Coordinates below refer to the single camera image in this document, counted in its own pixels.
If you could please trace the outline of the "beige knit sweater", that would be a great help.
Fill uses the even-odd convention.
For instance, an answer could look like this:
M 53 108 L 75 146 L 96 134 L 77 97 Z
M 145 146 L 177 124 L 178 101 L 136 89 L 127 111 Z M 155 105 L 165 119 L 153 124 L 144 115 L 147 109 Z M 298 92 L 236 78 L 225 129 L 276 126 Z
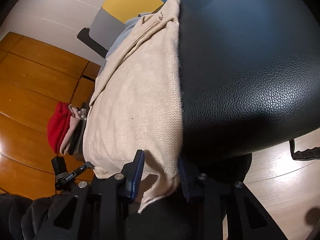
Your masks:
M 180 0 L 167 0 L 142 16 L 107 59 L 89 102 L 84 159 L 106 179 L 143 150 L 141 209 L 172 194 L 180 182 L 179 15 Z

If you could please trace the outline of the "wooden wardrobe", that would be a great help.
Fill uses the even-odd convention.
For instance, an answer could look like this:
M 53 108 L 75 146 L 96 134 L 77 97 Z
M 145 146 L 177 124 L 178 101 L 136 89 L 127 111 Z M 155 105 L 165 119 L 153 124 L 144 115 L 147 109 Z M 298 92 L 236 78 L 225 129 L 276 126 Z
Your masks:
M 1 192 L 55 193 L 47 124 L 58 102 L 80 107 L 99 66 L 65 50 L 7 33 L 1 40 Z

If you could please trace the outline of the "light blue garment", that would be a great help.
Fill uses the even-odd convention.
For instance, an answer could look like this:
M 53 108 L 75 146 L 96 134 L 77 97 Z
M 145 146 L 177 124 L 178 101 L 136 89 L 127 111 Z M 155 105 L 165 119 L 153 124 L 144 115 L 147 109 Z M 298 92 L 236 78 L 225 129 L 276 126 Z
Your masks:
M 137 17 L 134 17 L 134 18 L 131 18 L 129 20 L 127 20 L 125 22 L 125 29 L 120 33 L 120 35 L 116 38 L 116 40 L 114 41 L 114 43 L 112 44 L 112 46 L 110 47 L 110 49 L 108 50 L 106 56 L 105 56 L 105 61 L 104 63 L 101 65 L 100 69 L 99 69 L 99 72 L 97 74 L 97 76 L 99 76 L 105 66 L 106 66 L 106 63 L 107 63 L 107 60 L 108 58 L 111 56 L 111 54 L 119 47 L 119 45 L 121 44 L 121 42 L 123 42 L 123 40 L 131 33 L 132 29 L 134 28 L 134 26 L 136 25 L 136 23 L 139 21 L 139 19 L 142 17 L 142 16 L 145 16 L 145 15 L 149 15 L 151 14 L 150 12 L 143 12 L 143 13 L 140 13 L 138 14 Z

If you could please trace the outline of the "grey yellow blue sofa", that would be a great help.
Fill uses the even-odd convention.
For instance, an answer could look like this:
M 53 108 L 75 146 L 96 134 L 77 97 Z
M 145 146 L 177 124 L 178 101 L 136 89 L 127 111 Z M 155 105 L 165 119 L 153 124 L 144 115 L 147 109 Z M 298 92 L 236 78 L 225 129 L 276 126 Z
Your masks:
M 125 23 L 142 13 L 152 13 L 166 0 L 105 0 L 96 14 L 89 36 L 104 49 L 108 50 Z

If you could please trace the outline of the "pink knit garment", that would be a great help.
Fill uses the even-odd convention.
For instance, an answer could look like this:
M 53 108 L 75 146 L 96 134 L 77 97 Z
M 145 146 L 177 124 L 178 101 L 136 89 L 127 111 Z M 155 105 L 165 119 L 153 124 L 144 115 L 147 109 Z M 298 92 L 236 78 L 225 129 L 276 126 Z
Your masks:
M 78 126 L 78 124 L 80 124 L 81 120 L 86 120 L 87 116 L 87 110 L 84 108 L 78 109 L 72 105 L 69 105 L 68 109 L 71 112 L 71 117 L 69 121 L 69 128 L 66 135 L 63 137 L 63 141 L 60 146 L 61 155 L 66 155 L 68 153 L 76 127 Z

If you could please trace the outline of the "red garment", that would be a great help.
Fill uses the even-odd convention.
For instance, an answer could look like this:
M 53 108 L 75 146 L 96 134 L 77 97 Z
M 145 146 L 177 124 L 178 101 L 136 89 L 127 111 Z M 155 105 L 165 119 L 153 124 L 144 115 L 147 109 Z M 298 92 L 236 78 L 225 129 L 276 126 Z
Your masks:
M 48 121 L 47 139 L 55 154 L 59 154 L 62 141 L 69 130 L 71 111 L 67 102 L 59 101 L 55 107 L 54 114 Z

